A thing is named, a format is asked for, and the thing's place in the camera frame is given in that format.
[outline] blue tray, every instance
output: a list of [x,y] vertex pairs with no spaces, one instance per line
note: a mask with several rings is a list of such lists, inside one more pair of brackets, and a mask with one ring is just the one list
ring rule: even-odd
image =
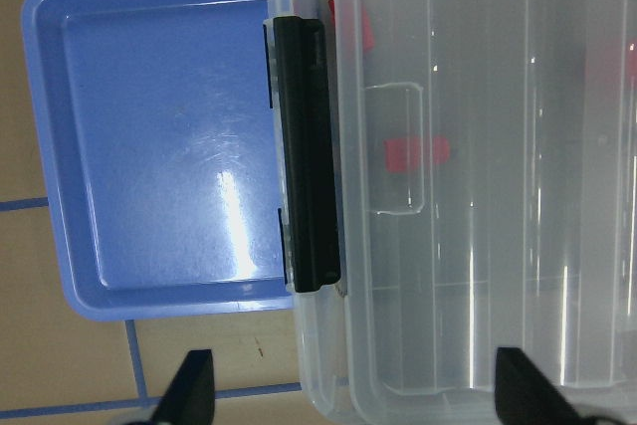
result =
[[26,0],[65,295],[90,319],[287,308],[266,0]]

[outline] transparent plastic container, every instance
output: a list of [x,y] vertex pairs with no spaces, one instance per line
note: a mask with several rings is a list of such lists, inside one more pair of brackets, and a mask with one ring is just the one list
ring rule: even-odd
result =
[[637,0],[269,4],[333,60],[344,274],[295,298],[318,410],[497,423],[515,345],[637,420]]

